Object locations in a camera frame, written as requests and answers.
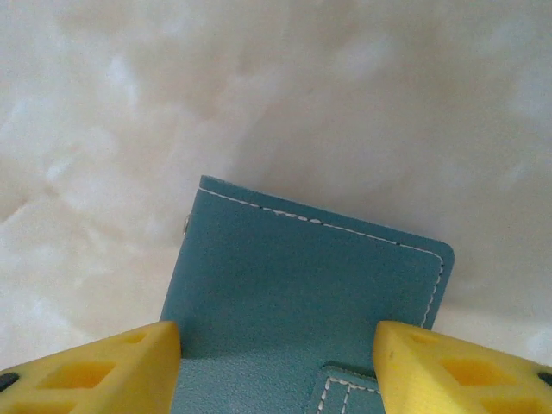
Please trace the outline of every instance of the stitched seam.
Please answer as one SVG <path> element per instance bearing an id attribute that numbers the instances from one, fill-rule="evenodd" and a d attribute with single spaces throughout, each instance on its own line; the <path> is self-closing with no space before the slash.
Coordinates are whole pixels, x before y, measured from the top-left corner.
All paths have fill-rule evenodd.
<path id="1" fill-rule="evenodd" d="M 398 241 L 394 241 L 394 240 L 388 240 L 388 239 L 385 239 L 383 237 L 378 237 L 376 235 L 369 235 L 368 233 L 362 233 L 360 231 L 356 231 L 356 230 L 352 230 L 352 229 L 347 229 L 345 227 L 340 227 L 340 226 L 334 226 L 333 224 L 328 224 L 328 223 L 324 223 L 322 220 L 318 220 L 317 218 L 309 218 L 309 217 L 305 217 L 305 216 L 300 216 L 298 214 L 294 214 L 294 213 L 288 213 L 287 211 L 282 211 L 282 210 L 275 210 L 275 209 L 271 209 L 269 207 L 263 207 L 261 205 L 258 205 L 258 204 L 254 204 L 254 203 L 249 203 L 248 201 L 245 201 L 245 200 L 239 200 L 237 198 L 232 198 L 232 197 L 228 197 L 228 196 L 224 196 L 223 194 L 219 194 L 218 192 L 214 192 L 214 191 L 210 191 L 210 190 L 205 190 L 204 188 L 201 188 L 199 187 L 198 188 L 200 191 L 202 192 L 206 192 L 207 194 L 210 194 L 211 196 L 216 196 L 216 197 L 219 197 L 219 198 L 223 198 L 225 200 L 228 200 L 228 201 L 232 201 L 234 203 L 239 203 L 239 204 L 243 204 L 243 205 L 248 205 L 249 207 L 253 207 L 255 209 L 260 209 L 260 210 L 264 210 L 264 211 L 270 211 L 272 213 L 274 213 L 276 216 L 285 216 L 285 217 L 288 217 L 288 218 L 295 218 L 301 222 L 305 222 L 305 223 L 313 223 L 313 224 L 318 224 L 318 225 L 321 225 L 321 226 L 324 226 L 324 227 L 329 227 L 331 229 L 336 229 L 336 230 L 340 230 L 340 231 L 346 231 L 348 233 L 352 233 L 354 235 L 360 235 L 360 236 L 363 236 L 363 237 L 367 237 L 369 239 L 374 239 L 374 240 L 377 240 L 379 242 L 385 242 L 385 243 L 389 243 L 389 244 L 394 244 L 395 246 L 399 247 L 399 248 L 409 248 L 411 250 L 417 250 L 418 252 L 422 252 L 422 253 L 426 253 L 426 254 L 431 254 L 432 256 L 435 256 L 437 259 L 439 259 L 439 262 L 441 263 L 440 267 L 439 267 L 439 273 L 437 274 L 437 279 L 436 279 L 436 282 L 435 284 L 433 285 L 433 291 L 431 292 L 431 297 L 430 297 L 430 301 L 428 302 L 428 305 L 427 305 L 427 308 L 425 310 L 425 313 L 423 314 L 423 319 L 422 319 L 422 323 L 420 324 L 420 326 L 423 328 L 424 325 L 427 323 L 428 321 L 428 315 L 430 313 L 430 310 L 431 310 L 431 305 L 433 305 L 433 302 L 435 301 L 435 294 L 437 293 L 437 288 L 439 287 L 439 285 L 441 284 L 441 280 L 442 280 L 442 274 L 445 270 L 445 261 L 443 259 L 443 257 L 435 252 L 432 252 L 430 250 L 426 250 L 424 248 L 417 248 L 415 246 L 409 246 L 408 244 L 404 244 L 404 243 L 401 243 L 401 242 L 398 242 Z"/>
<path id="2" fill-rule="evenodd" d="M 324 391 L 322 392 L 322 396 L 320 397 L 320 401 L 318 402 L 317 414 L 322 413 L 322 411 L 324 409 L 324 403 L 326 402 L 326 398 L 328 397 L 329 388 L 335 382 L 338 383 L 338 384 L 341 384 L 342 386 L 347 386 L 347 393 L 345 394 L 345 398 L 343 399 L 343 407 L 342 407 L 342 410 L 341 410 L 341 414 L 345 414 L 345 410 L 347 409 L 348 398 L 349 398 L 352 390 L 373 392 L 374 394 L 381 395 L 380 391 L 376 390 L 375 388 L 368 388 L 366 386 L 358 386 L 356 384 L 353 384 L 352 382 L 346 381 L 345 379 L 341 379 L 341 378 L 328 377 L 326 379 L 326 384 L 324 384 Z"/>

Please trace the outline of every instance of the white backdrop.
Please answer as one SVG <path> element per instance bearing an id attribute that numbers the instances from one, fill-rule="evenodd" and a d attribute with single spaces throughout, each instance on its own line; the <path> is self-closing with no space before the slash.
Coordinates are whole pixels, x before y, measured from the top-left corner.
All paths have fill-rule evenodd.
<path id="1" fill-rule="evenodd" d="M 552 365 L 549 0 L 1 0 L 0 367 L 158 319 L 200 174 L 448 242 Z"/>

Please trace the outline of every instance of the teal leather wallet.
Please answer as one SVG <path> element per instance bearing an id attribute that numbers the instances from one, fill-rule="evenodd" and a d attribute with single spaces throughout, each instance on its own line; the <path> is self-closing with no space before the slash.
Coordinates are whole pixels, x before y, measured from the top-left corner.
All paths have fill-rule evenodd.
<path id="1" fill-rule="evenodd" d="M 174 413 L 383 414 L 376 324 L 433 324 L 439 241 L 202 177 L 161 319 L 183 360 Z"/>

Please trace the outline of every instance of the white stitching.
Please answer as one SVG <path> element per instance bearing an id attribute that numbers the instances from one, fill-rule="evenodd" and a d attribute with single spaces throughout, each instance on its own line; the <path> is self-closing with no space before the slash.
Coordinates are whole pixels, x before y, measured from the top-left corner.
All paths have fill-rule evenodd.
<path id="1" fill-rule="evenodd" d="M 286 217 L 289 217 L 289 218 L 296 218 L 298 220 L 300 220 L 301 222 L 306 222 L 306 223 L 313 223 L 313 224 L 319 224 L 319 225 L 322 225 L 324 227 L 329 227 L 331 229 L 336 229 L 336 230 L 340 230 L 340 231 L 347 231 L 348 233 L 352 233 L 354 235 L 361 235 L 363 237 L 368 237 L 370 239 L 374 239 L 374 240 L 377 240 L 379 242 L 385 242 L 385 243 L 390 243 L 390 244 L 394 244 L 395 246 L 398 246 L 400 248 L 409 248 L 411 250 L 417 250 L 418 252 L 422 252 L 422 253 L 426 253 L 426 254 L 431 254 L 433 256 L 435 256 L 437 259 L 439 259 L 439 261 L 441 262 L 441 265 L 440 265 L 440 269 L 439 269 L 439 274 L 437 274 L 437 280 L 433 286 L 433 292 L 431 293 L 431 297 L 430 297 L 430 301 L 428 302 L 428 306 L 425 310 L 425 313 L 423 314 L 423 320 L 422 320 L 422 323 L 420 324 L 420 326 L 423 328 L 423 326 L 426 324 L 427 320 L 428 320 L 428 315 L 430 313 L 430 310 L 431 310 L 431 305 L 433 304 L 434 300 L 435 300 L 435 294 L 437 293 L 437 287 L 439 286 L 439 284 L 441 283 L 441 280 L 442 280 L 442 273 L 444 272 L 445 270 L 445 262 L 444 262 L 444 259 L 442 256 L 440 256 L 439 254 L 435 253 L 435 252 L 432 252 L 430 250 L 425 250 L 424 248 L 416 248 L 414 246 L 409 246 L 408 244 L 403 244 L 403 243 L 400 243 L 398 241 L 393 241 L 393 240 L 388 240 L 388 239 L 385 239 L 383 237 L 378 237 L 376 235 L 369 235 L 367 233 L 361 233 L 360 231 L 356 231 L 356 230 L 352 230 L 352 229 L 347 229 L 345 227 L 340 227 L 340 226 L 334 226 L 333 224 L 327 224 L 327 223 L 323 223 L 321 220 L 318 220 L 317 218 L 308 218 L 308 217 L 304 217 L 304 216 L 299 216 L 297 214 L 293 214 L 293 213 L 288 213 L 286 211 L 282 211 L 282 210 L 274 210 L 274 209 L 271 209 L 269 207 L 261 207 L 260 205 L 258 204 L 253 204 L 253 203 L 249 203 L 248 201 L 244 201 L 244 200 L 239 200 L 237 198 L 232 198 L 232 197 L 228 197 L 228 196 L 224 196 L 223 194 L 219 194 L 218 192 L 214 192 L 214 191 L 210 191 L 210 190 L 205 190 L 204 188 L 201 188 L 199 187 L 199 190 L 200 191 L 203 191 L 203 192 L 206 192 L 212 196 L 217 196 L 217 197 L 220 197 L 220 198 L 224 198 L 225 200 L 229 200 L 229 201 L 233 201 L 235 203 L 239 203 L 239 204 L 244 204 L 244 205 L 248 205 L 249 207 L 253 207 L 254 209 L 262 209 L 264 211 L 271 211 L 272 213 L 274 213 L 276 216 L 286 216 Z"/>
<path id="2" fill-rule="evenodd" d="M 347 393 L 345 394 L 345 398 L 343 399 L 343 407 L 341 410 L 341 414 L 345 414 L 345 410 L 347 409 L 348 398 L 351 394 L 351 390 L 368 391 L 368 392 L 373 392 L 375 394 L 381 395 L 380 391 L 376 390 L 375 388 L 358 386 L 356 384 L 353 384 L 352 382 L 346 381 L 345 379 L 341 379 L 341 378 L 328 377 L 326 379 L 326 384 L 324 384 L 324 391 L 322 392 L 322 397 L 320 397 L 320 401 L 318 402 L 317 414 L 322 413 L 324 409 L 324 403 L 326 402 L 326 398 L 328 397 L 329 388 L 334 382 L 341 384 L 342 386 L 347 386 Z"/>

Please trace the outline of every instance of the wallet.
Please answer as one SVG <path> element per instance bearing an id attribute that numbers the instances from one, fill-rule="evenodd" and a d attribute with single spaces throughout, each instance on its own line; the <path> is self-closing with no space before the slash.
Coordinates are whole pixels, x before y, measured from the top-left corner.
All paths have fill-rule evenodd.
<path id="1" fill-rule="evenodd" d="M 376 324 L 430 329 L 447 244 L 202 177 L 162 320 L 173 413 L 384 414 Z"/>

